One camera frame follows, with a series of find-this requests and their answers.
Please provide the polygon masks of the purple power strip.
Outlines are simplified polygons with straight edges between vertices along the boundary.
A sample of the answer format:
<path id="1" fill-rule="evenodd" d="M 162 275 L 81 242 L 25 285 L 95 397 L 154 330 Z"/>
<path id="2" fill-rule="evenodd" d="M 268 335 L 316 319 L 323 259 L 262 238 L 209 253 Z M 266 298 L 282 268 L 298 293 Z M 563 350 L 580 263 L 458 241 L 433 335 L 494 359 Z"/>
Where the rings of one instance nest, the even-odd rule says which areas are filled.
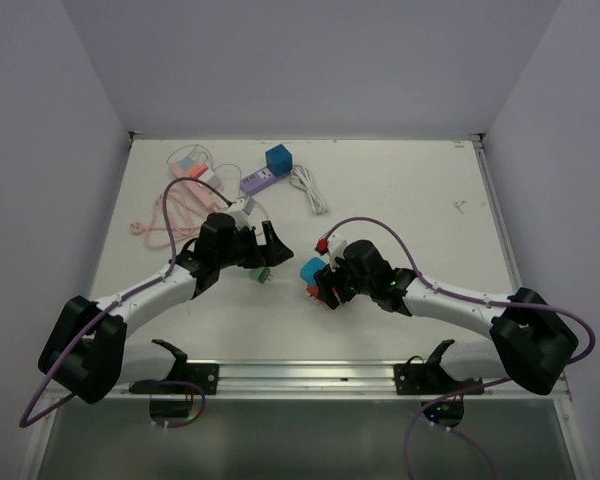
<path id="1" fill-rule="evenodd" d="M 240 189 L 249 196 L 256 195 L 278 181 L 278 178 L 266 167 L 243 177 Z"/>

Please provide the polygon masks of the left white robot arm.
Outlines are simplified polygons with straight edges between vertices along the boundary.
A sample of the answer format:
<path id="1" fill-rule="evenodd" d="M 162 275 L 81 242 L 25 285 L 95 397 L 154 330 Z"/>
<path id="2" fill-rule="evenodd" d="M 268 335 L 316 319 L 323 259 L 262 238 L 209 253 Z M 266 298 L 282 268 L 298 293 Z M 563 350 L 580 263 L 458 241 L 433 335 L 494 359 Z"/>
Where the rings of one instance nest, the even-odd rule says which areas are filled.
<path id="1" fill-rule="evenodd" d="M 294 253 L 262 224 L 239 225 L 224 213 L 210 215 L 198 237 L 144 282 L 123 292 L 90 300 L 70 299 L 44 346 L 38 368 L 83 401 L 93 404 L 115 386 L 154 381 L 165 392 L 181 390 L 188 379 L 184 352 L 164 340 L 130 347 L 127 339 L 140 327 L 181 303 L 193 300 L 219 279 L 223 269 L 275 267 Z"/>

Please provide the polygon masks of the light blue plug adapter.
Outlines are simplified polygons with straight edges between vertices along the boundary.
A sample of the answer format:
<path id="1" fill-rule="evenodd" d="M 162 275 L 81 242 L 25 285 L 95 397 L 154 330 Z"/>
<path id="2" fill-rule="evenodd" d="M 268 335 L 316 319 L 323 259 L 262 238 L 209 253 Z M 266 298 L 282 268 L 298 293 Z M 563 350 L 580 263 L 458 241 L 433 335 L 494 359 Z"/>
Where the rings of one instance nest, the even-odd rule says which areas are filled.
<path id="1" fill-rule="evenodd" d="M 309 259 L 300 269 L 300 278 L 308 285 L 315 287 L 317 282 L 315 274 L 322 271 L 327 263 L 319 257 Z"/>

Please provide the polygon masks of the green plug adapter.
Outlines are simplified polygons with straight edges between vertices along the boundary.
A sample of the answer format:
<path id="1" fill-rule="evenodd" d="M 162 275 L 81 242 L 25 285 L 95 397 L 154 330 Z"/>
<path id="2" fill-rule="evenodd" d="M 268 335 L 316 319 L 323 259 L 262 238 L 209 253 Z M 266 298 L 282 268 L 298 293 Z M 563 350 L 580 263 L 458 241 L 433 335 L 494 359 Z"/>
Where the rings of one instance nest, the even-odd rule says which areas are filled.
<path id="1" fill-rule="evenodd" d="M 271 269 L 269 267 L 259 267 L 251 270 L 249 276 L 254 281 L 264 284 L 271 278 Z"/>

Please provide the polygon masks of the blue cube plug adapter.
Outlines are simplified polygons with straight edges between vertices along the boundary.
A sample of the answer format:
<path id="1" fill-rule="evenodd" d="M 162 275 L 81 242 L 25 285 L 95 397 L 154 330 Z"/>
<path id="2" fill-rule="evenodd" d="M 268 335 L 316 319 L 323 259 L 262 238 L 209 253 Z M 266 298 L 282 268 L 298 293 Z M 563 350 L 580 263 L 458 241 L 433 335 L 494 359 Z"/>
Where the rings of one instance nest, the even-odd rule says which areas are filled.
<path id="1" fill-rule="evenodd" d="M 293 156 L 282 144 L 276 145 L 265 152 L 265 162 L 267 168 L 275 177 L 286 176 L 293 168 Z"/>

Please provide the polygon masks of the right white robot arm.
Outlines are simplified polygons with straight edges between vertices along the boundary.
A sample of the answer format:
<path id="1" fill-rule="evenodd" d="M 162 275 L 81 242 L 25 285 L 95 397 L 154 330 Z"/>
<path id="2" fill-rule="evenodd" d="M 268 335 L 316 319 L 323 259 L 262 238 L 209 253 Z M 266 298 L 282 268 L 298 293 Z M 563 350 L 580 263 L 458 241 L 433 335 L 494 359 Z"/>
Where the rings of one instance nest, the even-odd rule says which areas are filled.
<path id="1" fill-rule="evenodd" d="M 483 377 L 508 378 L 547 395 L 578 345 L 561 314 L 530 289 L 513 295 L 452 291 L 413 269 L 392 267 L 369 240 L 321 239 L 316 251 L 328 262 L 313 275 L 315 296 L 330 309 L 366 295 L 386 312 L 446 322 L 481 336 L 436 348 L 425 369 L 434 391 Z"/>

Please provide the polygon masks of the red cube socket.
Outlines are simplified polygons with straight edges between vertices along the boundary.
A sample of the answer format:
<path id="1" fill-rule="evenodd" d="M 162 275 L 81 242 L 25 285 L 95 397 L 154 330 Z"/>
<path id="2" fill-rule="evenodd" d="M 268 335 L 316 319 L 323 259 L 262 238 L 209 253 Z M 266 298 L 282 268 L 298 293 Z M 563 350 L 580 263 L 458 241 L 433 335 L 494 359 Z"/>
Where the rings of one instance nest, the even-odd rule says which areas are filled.
<path id="1" fill-rule="evenodd" d="M 318 286 L 308 284 L 306 286 L 306 292 L 316 302 L 319 302 L 319 303 L 323 302 L 323 300 L 320 298 L 320 290 L 319 290 Z"/>

